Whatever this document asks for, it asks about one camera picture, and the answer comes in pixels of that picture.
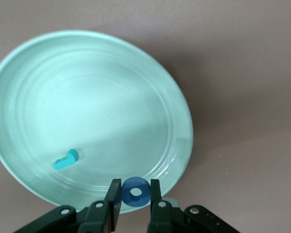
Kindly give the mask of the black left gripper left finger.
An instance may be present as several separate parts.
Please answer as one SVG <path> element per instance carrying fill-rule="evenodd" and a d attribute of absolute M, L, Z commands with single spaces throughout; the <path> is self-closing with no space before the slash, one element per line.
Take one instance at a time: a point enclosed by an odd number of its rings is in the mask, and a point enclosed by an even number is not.
<path fill-rule="evenodd" d="M 112 233 L 115 231 L 122 204 L 121 188 L 121 180 L 113 179 L 105 198 L 93 202 L 88 207 L 84 222 L 79 226 L 79 233 Z"/>

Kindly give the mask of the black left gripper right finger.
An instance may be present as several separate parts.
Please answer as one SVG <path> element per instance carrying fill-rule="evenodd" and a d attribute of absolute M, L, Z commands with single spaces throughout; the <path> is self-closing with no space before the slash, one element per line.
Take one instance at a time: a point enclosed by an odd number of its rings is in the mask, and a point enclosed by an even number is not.
<path fill-rule="evenodd" d="M 148 233 L 175 233 L 176 225 L 173 222 L 173 211 L 179 208 L 179 202 L 173 198 L 163 198 L 160 181 L 152 179 L 151 186 L 151 212 Z"/>

